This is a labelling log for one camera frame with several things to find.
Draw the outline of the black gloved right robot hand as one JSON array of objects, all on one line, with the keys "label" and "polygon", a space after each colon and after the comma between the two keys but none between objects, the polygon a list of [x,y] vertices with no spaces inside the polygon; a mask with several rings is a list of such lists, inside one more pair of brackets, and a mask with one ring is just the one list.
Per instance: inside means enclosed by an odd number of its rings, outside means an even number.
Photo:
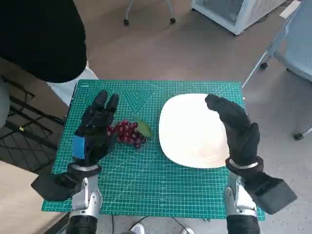
[{"label": "black gloved right robot hand", "polygon": [[213,94],[207,95],[205,101],[210,110],[219,114],[225,126],[230,159],[239,166],[258,162],[258,124],[251,122],[244,108],[235,102]]}]

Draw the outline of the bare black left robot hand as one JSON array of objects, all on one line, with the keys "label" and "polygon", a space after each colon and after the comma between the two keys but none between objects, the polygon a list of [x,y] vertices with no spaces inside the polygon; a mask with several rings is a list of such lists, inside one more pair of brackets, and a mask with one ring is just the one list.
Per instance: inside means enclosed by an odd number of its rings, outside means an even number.
[{"label": "bare black left robot hand", "polygon": [[108,134],[117,110],[119,95],[102,90],[84,111],[73,137],[74,162],[82,167],[93,166],[112,151],[117,134]]}]

